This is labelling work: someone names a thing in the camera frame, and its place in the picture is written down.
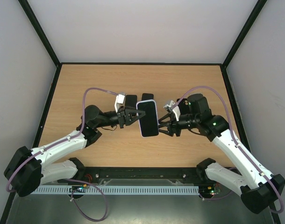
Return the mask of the black smartphone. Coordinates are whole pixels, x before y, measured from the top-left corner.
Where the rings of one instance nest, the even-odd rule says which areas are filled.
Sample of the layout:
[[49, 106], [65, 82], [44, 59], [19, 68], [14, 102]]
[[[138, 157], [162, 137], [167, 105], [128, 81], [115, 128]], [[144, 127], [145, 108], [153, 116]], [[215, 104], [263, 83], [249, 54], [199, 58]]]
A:
[[153, 99], [154, 99], [154, 94], [152, 94], [152, 93], [143, 93], [142, 94], [142, 98], [141, 98], [142, 101], [153, 100]]

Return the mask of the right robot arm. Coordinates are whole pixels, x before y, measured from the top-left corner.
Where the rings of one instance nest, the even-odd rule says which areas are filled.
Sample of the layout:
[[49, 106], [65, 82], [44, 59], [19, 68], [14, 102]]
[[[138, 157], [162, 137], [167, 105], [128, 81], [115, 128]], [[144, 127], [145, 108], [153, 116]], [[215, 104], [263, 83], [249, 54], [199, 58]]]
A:
[[232, 161], [236, 173], [207, 158], [196, 166], [200, 182], [219, 182], [235, 192], [248, 210], [255, 214], [278, 199], [285, 186], [282, 175], [274, 175], [265, 168], [241, 143], [229, 123], [220, 115], [213, 115], [206, 97], [197, 93], [188, 98], [170, 101], [164, 106], [167, 114], [159, 119], [161, 133], [180, 136], [184, 129], [198, 129]]

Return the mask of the phone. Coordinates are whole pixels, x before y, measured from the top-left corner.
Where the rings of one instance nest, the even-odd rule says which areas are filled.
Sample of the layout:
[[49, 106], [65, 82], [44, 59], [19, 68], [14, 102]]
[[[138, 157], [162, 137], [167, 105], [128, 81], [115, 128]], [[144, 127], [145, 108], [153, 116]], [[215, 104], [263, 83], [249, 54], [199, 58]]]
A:
[[136, 95], [126, 95], [125, 97], [125, 107], [128, 109], [136, 109], [137, 96]]
[[139, 118], [139, 127], [143, 138], [159, 135], [157, 105], [155, 100], [143, 100], [136, 103], [136, 109], [145, 112]]

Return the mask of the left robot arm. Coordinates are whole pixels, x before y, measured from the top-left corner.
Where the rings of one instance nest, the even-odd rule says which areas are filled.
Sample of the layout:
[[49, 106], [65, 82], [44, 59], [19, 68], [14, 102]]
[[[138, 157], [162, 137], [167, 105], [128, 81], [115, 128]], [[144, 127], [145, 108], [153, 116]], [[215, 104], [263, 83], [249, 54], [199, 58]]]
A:
[[118, 111], [102, 112], [97, 106], [84, 109], [82, 123], [70, 134], [50, 144], [28, 149], [20, 147], [7, 165], [4, 176], [7, 192], [27, 196], [43, 182], [43, 170], [66, 155], [95, 143], [102, 135], [99, 127], [129, 126], [145, 116], [145, 111], [122, 106]]

